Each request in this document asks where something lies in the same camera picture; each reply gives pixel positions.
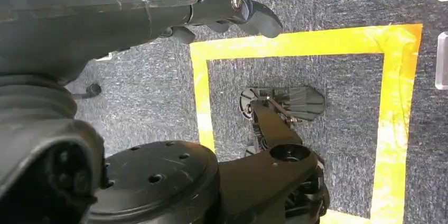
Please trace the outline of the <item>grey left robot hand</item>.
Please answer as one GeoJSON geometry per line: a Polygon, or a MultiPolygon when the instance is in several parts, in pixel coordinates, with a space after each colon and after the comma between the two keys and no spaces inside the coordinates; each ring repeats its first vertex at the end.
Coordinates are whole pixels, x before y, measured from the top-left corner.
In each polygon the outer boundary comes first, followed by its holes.
{"type": "Polygon", "coordinates": [[[190,26],[222,33],[233,24],[267,38],[283,29],[254,0],[1,0],[1,78],[65,85],[111,52],[158,38],[188,44],[195,38],[190,26]]]}

